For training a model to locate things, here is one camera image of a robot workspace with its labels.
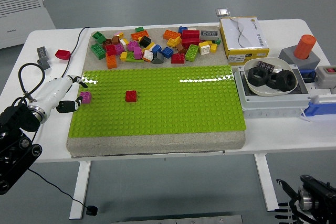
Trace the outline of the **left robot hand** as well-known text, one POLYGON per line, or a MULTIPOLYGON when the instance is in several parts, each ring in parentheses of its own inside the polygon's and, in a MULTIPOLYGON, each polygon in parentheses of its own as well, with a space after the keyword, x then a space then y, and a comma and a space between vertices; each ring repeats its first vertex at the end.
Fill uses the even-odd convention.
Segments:
POLYGON ((54 78, 47 82, 35 96, 34 102, 29 104, 30 108, 39 108, 46 118, 50 116, 61 99, 69 91, 73 83, 78 83, 84 88, 88 86, 82 81, 80 76, 67 75, 65 77, 54 78))

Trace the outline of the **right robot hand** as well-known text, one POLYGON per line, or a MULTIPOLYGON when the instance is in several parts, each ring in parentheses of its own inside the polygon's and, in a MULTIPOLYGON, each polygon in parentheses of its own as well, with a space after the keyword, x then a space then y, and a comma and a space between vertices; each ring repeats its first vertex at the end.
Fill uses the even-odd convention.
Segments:
POLYGON ((297 203, 300 199, 299 193, 294 191, 284 180, 277 179, 276 181, 289 196, 290 200, 289 202, 278 204, 278 208, 275 209, 275 219, 277 219, 279 223, 308 223, 305 220, 306 215, 297 208, 297 203))

